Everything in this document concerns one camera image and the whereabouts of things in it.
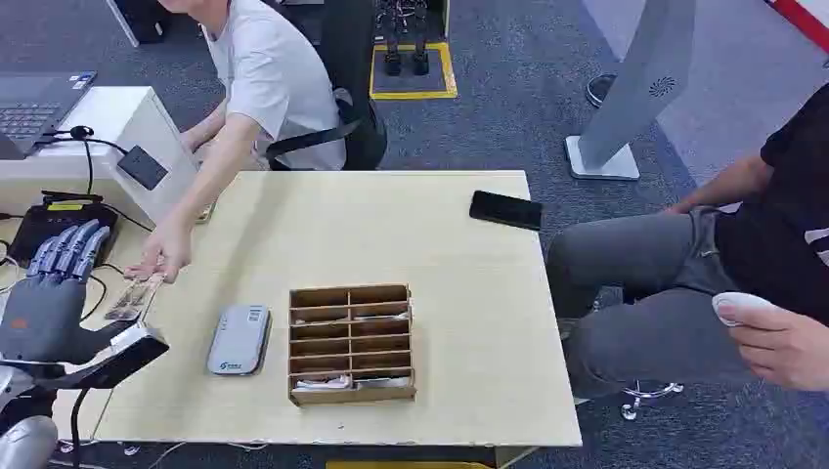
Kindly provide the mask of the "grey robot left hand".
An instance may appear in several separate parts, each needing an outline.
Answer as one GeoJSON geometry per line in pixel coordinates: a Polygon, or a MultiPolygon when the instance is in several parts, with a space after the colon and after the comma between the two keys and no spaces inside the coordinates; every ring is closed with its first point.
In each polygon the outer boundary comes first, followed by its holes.
{"type": "Polygon", "coordinates": [[[11,289],[1,321],[1,358],[18,362],[84,364],[133,325],[81,326],[86,285],[109,227],[97,219],[44,241],[25,278],[11,289]]]}

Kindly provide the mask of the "person's left hand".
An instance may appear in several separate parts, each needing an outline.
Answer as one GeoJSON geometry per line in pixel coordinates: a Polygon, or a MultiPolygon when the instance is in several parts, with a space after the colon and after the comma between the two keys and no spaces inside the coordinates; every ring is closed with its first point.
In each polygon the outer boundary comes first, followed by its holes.
{"type": "Polygon", "coordinates": [[[160,275],[174,283],[182,269],[191,263],[192,233],[186,226],[159,226],[148,237],[139,262],[124,270],[126,278],[149,279],[160,275]]]}
{"type": "Polygon", "coordinates": [[[719,316],[752,371],[775,384],[808,392],[828,390],[828,327],[776,306],[725,306],[719,316]]]}

